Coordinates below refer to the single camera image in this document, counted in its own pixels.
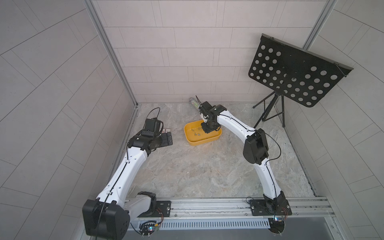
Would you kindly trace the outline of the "yellow plastic storage box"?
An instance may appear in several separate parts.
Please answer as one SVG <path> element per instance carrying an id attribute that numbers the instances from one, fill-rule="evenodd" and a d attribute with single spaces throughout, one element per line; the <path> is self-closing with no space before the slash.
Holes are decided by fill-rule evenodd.
<path id="1" fill-rule="evenodd" d="M 219 131 L 213 131 L 209 134 L 206 134 L 201 126 L 201 123 L 203 120 L 191 122 L 185 125 L 184 131 L 185 131 L 185 136 L 187 141 L 191 146 L 198 146 L 201 144 L 209 143 L 216 141 L 220 138 L 222 135 L 222 130 L 220 129 Z"/>

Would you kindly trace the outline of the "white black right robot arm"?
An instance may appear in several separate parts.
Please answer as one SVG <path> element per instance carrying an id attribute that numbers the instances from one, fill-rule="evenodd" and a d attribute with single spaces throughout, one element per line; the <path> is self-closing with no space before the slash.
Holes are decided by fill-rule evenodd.
<path id="1" fill-rule="evenodd" d="M 208 102 L 204 102 L 199 106 L 199 112 L 204 120 L 202 128 L 205 133 L 208 134 L 225 127 L 242 141 L 244 144 L 243 156 L 254 166 L 259 176 L 266 207 L 270 213 L 277 211 L 286 198 L 271 170 L 265 131 L 244 124 L 221 105 L 212 106 Z"/>

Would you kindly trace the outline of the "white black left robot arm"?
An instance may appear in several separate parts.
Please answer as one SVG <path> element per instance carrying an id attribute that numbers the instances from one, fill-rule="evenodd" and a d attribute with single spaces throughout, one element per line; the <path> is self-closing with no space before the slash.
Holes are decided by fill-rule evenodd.
<path id="1" fill-rule="evenodd" d="M 154 193 L 140 192 L 127 201 L 128 191 L 142 164 L 157 148 L 173 145 L 172 134 L 161 133 L 156 137 L 133 136 L 124 158 L 108 182 L 94 200 L 87 200 L 82 208 L 86 234 L 106 240 L 121 240 L 130 225 L 138 217 L 151 217 L 157 210 Z"/>

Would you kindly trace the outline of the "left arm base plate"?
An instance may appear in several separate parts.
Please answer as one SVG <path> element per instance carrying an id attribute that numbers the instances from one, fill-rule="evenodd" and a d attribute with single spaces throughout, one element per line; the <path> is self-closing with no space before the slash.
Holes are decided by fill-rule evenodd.
<path id="1" fill-rule="evenodd" d="M 151 203 L 150 209 L 139 215 L 139 218 L 160 218 L 161 216 L 167 218 L 170 216 L 171 201 L 156 201 L 155 204 Z"/>

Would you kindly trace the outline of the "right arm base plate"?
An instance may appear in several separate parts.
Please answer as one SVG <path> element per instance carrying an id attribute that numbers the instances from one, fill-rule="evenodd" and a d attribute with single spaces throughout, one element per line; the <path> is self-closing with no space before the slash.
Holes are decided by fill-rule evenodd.
<path id="1" fill-rule="evenodd" d="M 250 205 L 253 216 L 287 217 L 292 215 L 290 204 L 284 198 L 277 201 L 251 198 L 246 202 Z"/>

